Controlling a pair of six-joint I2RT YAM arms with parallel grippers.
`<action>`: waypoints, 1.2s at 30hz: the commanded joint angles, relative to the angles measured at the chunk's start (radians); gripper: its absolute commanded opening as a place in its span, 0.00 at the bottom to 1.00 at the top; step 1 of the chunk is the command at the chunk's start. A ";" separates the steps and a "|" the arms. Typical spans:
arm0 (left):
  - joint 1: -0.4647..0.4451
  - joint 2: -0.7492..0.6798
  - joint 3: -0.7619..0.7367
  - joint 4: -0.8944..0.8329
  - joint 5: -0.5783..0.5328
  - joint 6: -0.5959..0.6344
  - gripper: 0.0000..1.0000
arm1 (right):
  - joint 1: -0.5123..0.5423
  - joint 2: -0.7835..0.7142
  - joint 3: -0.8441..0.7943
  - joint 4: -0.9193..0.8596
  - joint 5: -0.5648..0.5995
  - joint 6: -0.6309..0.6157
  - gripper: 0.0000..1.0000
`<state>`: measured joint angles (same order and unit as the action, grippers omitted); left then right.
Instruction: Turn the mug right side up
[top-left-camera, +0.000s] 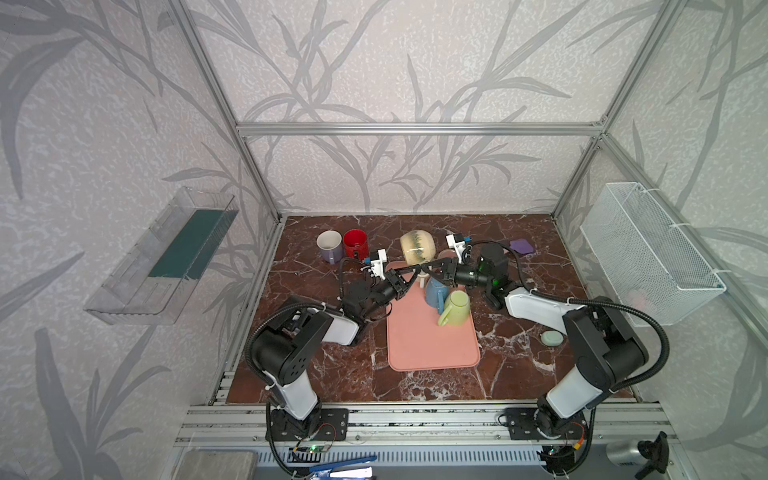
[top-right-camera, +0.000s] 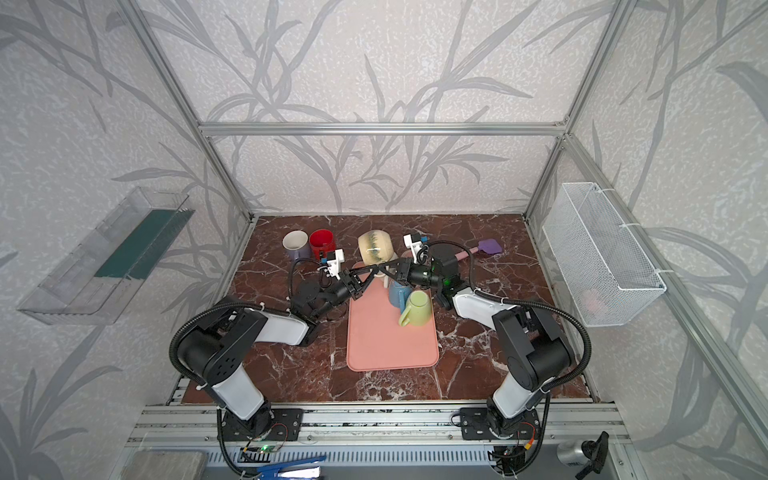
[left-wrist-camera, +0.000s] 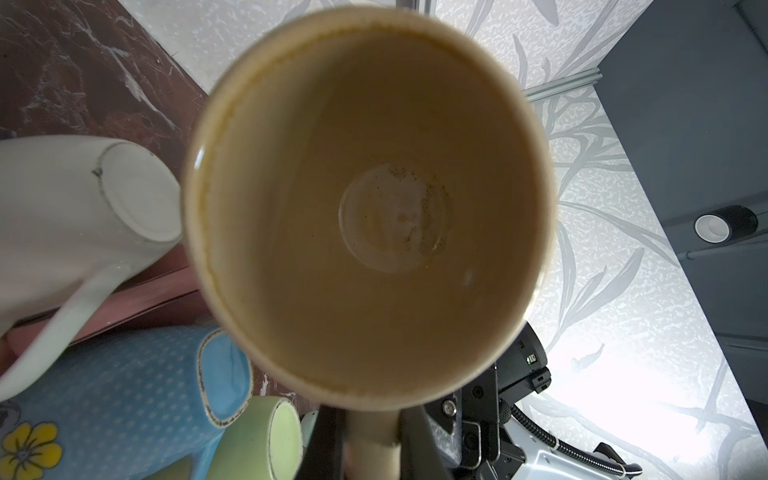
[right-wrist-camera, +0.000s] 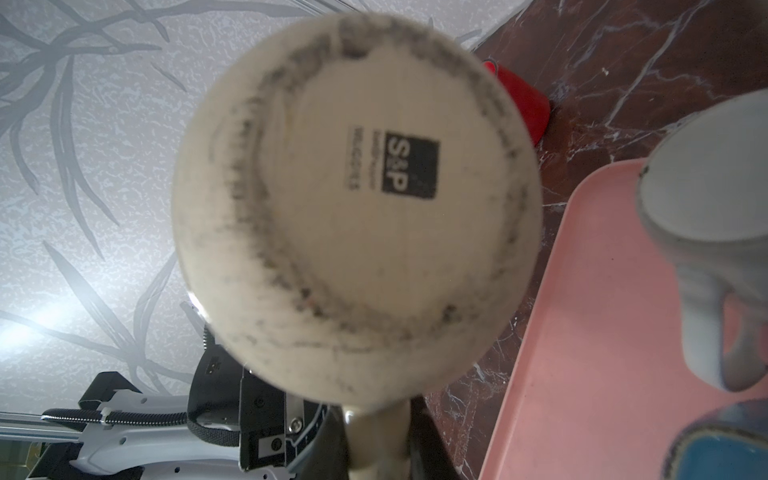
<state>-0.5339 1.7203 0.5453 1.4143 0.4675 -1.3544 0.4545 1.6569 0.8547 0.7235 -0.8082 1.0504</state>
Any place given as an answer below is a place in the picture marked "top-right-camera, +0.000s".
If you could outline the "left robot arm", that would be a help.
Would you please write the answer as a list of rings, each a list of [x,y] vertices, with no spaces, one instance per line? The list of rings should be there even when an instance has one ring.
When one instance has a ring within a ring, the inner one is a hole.
[[[373,265],[343,270],[325,288],[306,281],[291,296],[287,310],[226,297],[176,331],[169,345],[169,360],[238,421],[252,425],[267,422],[272,418],[270,402],[243,366],[252,345],[310,345],[326,314],[360,298],[382,269]]]

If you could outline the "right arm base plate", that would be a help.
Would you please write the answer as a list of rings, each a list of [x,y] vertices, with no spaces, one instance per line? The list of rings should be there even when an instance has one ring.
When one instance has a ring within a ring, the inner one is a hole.
[[[524,410],[513,418],[505,418],[487,407],[465,407],[451,416],[451,423],[460,428],[463,440],[532,443],[540,436],[536,410]]]

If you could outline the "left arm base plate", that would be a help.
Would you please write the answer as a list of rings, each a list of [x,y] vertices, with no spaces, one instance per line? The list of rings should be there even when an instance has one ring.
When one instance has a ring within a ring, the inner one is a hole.
[[[228,410],[223,412],[221,435],[225,442],[234,441],[296,441],[302,425],[304,410],[276,408],[260,409],[252,419],[242,420]]]

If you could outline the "lavender purple mug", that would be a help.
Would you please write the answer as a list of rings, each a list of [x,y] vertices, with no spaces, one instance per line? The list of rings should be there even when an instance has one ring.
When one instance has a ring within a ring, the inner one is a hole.
[[[294,230],[287,233],[282,239],[282,246],[291,262],[313,257],[309,235],[305,231]]]

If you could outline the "red mug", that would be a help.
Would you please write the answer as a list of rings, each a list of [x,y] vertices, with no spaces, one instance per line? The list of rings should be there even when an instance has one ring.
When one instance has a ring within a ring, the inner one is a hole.
[[[334,234],[328,229],[318,229],[309,236],[312,254],[317,261],[327,258],[336,250]]]

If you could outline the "beige speckled round mug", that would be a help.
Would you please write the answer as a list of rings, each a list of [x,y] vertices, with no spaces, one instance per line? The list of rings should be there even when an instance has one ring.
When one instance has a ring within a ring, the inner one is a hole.
[[[370,230],[360,235],[358,247],[365,265],[388,262],[394,255],[391,237],[383,230]]]

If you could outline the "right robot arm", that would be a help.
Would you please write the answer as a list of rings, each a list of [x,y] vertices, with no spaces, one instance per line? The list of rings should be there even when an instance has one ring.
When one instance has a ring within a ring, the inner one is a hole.
[[[412,258],[373,268],[387,277],[436,294],[438,304],[462,319],[496,332],[508,374],[487,401],[486,423],[500,432],[524,420],[551,391],[581,375],[591,359],[591,340],[571,314],[546,303],[511,300],[478,289],[474,267],[461,277],[457,242],[432,240]]]

